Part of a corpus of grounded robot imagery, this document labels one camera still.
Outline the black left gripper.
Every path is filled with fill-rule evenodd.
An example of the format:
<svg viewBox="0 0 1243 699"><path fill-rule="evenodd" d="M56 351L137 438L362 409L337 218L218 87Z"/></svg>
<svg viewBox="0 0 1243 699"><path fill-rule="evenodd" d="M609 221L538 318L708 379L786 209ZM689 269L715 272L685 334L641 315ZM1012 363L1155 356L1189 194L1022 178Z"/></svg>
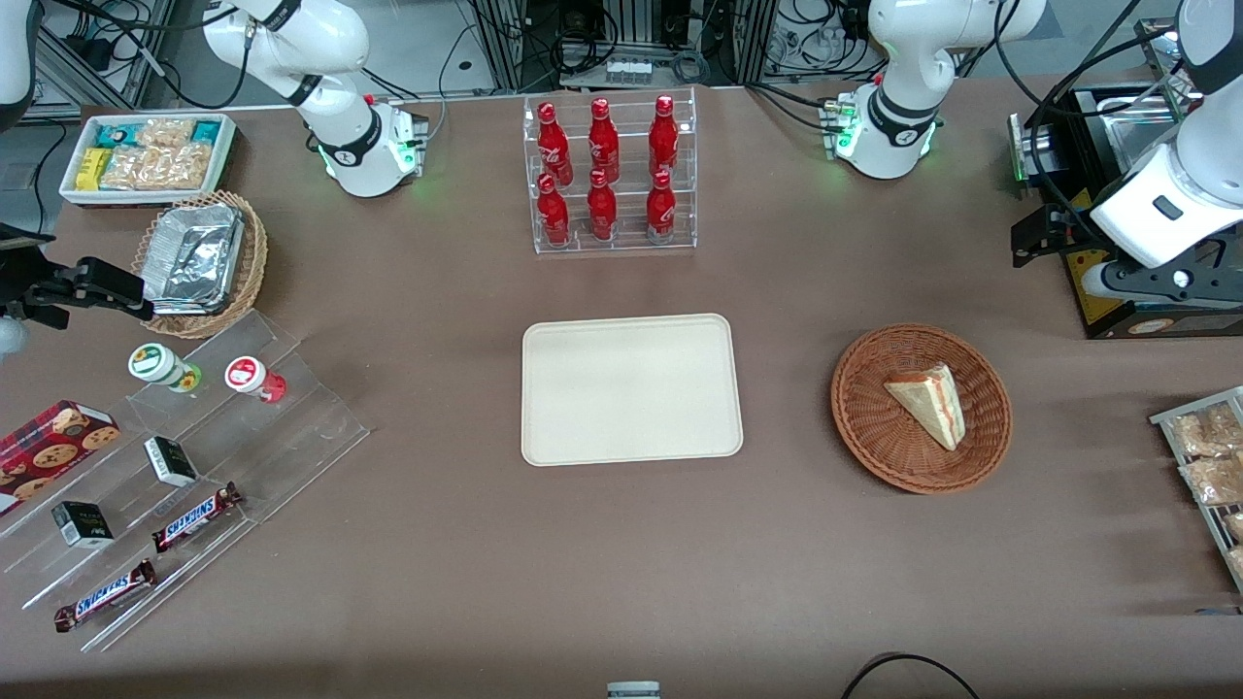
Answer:
<svg viewBox="0 0 1243 699"><path fill-rule="evenodd" d="M1042 211L1043 224L1014 224L1011 228L1012 267L1021 269L1044 255L1100 249L1100 238L1073 205L1045 204Z"/></svg>

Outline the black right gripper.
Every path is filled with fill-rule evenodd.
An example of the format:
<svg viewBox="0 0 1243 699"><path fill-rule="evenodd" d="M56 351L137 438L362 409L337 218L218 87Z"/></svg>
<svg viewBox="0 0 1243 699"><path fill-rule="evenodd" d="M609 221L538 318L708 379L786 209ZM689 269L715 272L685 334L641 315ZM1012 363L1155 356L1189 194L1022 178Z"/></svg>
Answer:
<svg viewBox="0 0 1243 699"><path fill-rule="evenodd" d="M81 257L70 267L40 257L34 265L34 282L27 289L27 313L45 307L107 307L128 313L138 321L150 321L152 303L144 297L144 282L127 270L113 267L99 257ZM109 287L117 282L117 291Z"/></svg>

